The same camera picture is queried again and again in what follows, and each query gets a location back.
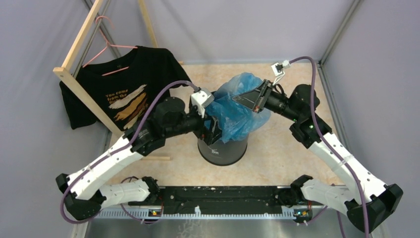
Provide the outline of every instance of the t-shirt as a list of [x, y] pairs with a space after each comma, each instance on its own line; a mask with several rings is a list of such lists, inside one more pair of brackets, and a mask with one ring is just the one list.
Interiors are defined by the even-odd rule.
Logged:
[[[127, 66], [128, 69], [102, 76]], [[142, 118], [166, 85], [177, 80], [190, 81], [169, 50], [142, 46], [110, 62], [81, 68], [76, 80], [123, 131]], [[60, 88], [72, 129], [98, 120], [63, 82], [60, 82]], [[169, 91], [166, 91], [159, 102], [169, 96]]]

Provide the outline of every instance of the pink clothes hanger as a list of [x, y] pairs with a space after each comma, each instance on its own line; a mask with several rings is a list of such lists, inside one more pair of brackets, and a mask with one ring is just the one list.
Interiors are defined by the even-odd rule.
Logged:
[[[112, 23], [112, 21], [111, 21], [111, 19], [109, 18], [109, 17], [107, 17], [107, 16], [98, 16], [97, 18], [96, 18], [96, 20], [95, 20], [95, 23], [97, 24], [98, 23], [98, 20], [100, 19], [100, 18], [104, 18], [104, 19], [107, 19], [109, 22], [110, 22], [110, 24], [111, 24], [111, 28], [112, 29], [114, 29], [115, 27], [114, 27], [114, 24]], [[90, 61], [88, 61], [86, 64], [84, 64], [83, 65], [83, 67], [86, 67], [88, 64], [90, 64], [94, 59], [96, 59], [100, 54], [102, 54], [107, 48], [108, 48], [108, 46], [112, 46], [112, 47], [121, 47], [121, 48], [132, 48], [132, 49], [137, 49], [137, 46], [120, 46], [120, 45], [113, 45], [113, 44], [111, 44], [109, 41], [108, 41], [108, 39], [105, 37], [105, 35], [104, 35], [104, 33], [100, 30], [100, 33], [101, 33], [101, 35], [102, 35], [102, 37], [104, 38], [104, 40], [106, 41], [106, 46], [105, 46], [105, 48], [103, 49], [103, 50], [101, 50], [95, 57], [93, 57]], [[127, 67], [124, 67], [124, 68], [120, 68], [120, 69], [117, 69], [117, 70], [115, 70], [115, 71], [112, 71], [112, 72], [109, 72], [109, 73], [104, 73], [104, 74], [102, 74], [102, 76], [106, 76], [106, 75], [109, 75], [109, 74], [112, 74], [112, 73], [116, 73], [116, 72], [120, 72], [120, 71], [122, 71], [122, 70], [125, 70], [125, 69], [128, 69], [128, 66]]]

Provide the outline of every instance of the trash can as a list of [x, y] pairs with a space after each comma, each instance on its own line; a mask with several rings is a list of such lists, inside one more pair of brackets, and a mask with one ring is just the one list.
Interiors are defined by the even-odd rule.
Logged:
[[248, 136], [239, 141], [218, 140], [213, 145], [206, 145], [202, 140], [198, 140], [198, 151], [201, 156], [209, 163], [218, 166], [232, 165], [238, 162], [247, 151]]

